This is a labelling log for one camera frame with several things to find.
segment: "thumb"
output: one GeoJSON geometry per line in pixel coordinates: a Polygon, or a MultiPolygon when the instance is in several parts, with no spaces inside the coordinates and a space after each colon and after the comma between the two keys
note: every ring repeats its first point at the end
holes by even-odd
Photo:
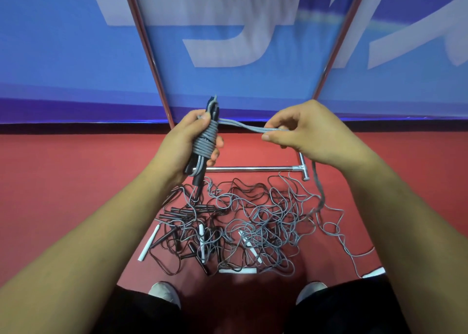
{"type": "Polygon", "coordinates": [[[202,114],[201,118],[186,126],[182,133],[190,140],[199,136],[210,124],[211,116],[208,112],[202,114]]]}
{"type": "Polygon", "coordinates": [[[296,148],[296,135],[294,131],[271,131],[262,135],[262,140],[272,142],[284,147],[296,148]]]}

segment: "red floor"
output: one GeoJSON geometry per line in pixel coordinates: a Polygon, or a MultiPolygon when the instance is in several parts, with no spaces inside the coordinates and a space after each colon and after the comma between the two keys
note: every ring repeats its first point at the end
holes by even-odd
{"type": "MultiPolygon", "coordinates": [[[[0,285],[132,180],[154,155],[162,137],[0,135],[0,285]]],[[[259,135],[223,137],[226,147],[219,166],[297,163],[294,152],[261,142],[259,135]]],[[[468,235],[468,133],[362,133],[360,137],[436,211],[468,235]]],[[[318,173],[327,204],[346,211],[342,231],[348,248],[353,253],[366,251],[371,242],[345,180],[327,166],[320,165],[318,173]]],[[[233,176],[213,174],[213,179],[219,182],[233,176]]],[[[258,173],[237,176],[246,183],[265,182],[267,177],[258,173]]],[[[315,190],[311,182],[307,188],[315,190]]],[[[137,261],[148,236],[122,274],[120,285],[147,292],[157,281],[171,282],[182,293],[184,310],[194,326],[207,332],[219,333],[222,328],[224,333],[280,333],[285,313],[308,281],[334,285],[356,278],[337,239],[319,231],[301,241],[294,278],[266,273],[207,279],[194,259],[185,260],[183,271],[169,277],[151,258],[137,261]]],[[[176,265],[161,248],[156,254],[167,266],[176,265]]],[[[361,274],[380,265],[374,253],[356,263],[361,274]]]]}

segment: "metal bar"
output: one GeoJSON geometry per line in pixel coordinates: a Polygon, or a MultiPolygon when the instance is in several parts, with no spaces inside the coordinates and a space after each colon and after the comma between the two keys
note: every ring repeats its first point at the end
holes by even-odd
{"type": "Polygon", "coordinates": [[[343,44],[346,34],[348,33],[348,30],[350,29],[351,23],[354,19],[354,16],[356,16],[356,12],[358,11],[358,8],[361,2],[362,0],[353,0],[353,2],[351,3],[351,7],[348,13],[346,14],[346,17],[344,18],[343,25],[341,26],[340,33],[338,33],[338,37],[336,38],[335,45],[333,46],[333,49],[331,50],[328,63],[327,65],[325,65],[325,69],[322,75],[320,76],[319,83],[317,84],[317,88],[313,92],[313,95],[312,95],[313,100],[316,100],[317,98],[319,98],[320,92],[322,91],[322,88],[325,85],[325,81],[327,80],[328,74],[330,73],[333,63],[335,62],[336,56],[338,55],[338,52],[340,51],[340,48],[343,44]]]}
{"type": "Polygon", "coordinates": [[[207,172],[302,172],[302,180],[310,180],[309,172],[307,170],[306,161],[304,156],[299,153],[299,160],[301,165],[294,166],[212,166],[207,167],[207,172]]]}
{"type": "Polygon", "coordinates": [[[149,68],[153,74],[153,79],[155,79],[156,87],[158,88],[159,98],[161,99],[164,112],[166,112],[167,121],[172,128],[174,128],[174,119],[172,118],[172,113],[167,103],[166,93],[164,92],[164,87],[162,85],[161,77],[159,76],[158,67],[156,66],[155,56],[153,50],[151,49],[151,44],[148,39],[148,34],[146,33],[145,24],[143,22],[143,17],[141,16],[140,8],[138,6],[137,0],[127,0],[132,12],[133,21],[140,36],[141,45],[145,50],[146,58],[148,60],[149,68]]]}

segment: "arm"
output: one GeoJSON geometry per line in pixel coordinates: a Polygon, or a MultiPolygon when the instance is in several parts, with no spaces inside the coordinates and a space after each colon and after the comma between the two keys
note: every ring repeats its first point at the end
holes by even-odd
{"type": "Polygon", "coordinates": [[[468,328],[468,240],[316,101],[278,112],[263,136],[339,169],[414,333],[468,328]]]}
{"type": "Polygon", "coordinates": [[[0,289],[2,333],[90,331],[162,202],[185,179],[192,141],[210,122],[209,114],[196,119],[203,112],[190,112],[140,175],[0,289]]]}

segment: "right hand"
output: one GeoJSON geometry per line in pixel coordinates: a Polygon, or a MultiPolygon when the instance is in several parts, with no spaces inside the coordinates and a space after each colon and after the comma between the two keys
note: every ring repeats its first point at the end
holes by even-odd
{"type": "Polygon", "coordinates": [[[264,141],[291,147],[340,171],[360,165],[373,155],[337,116],[314,100],[279,111],[265,127],[288,131],[266,132],[262,135],[264,141]]]}

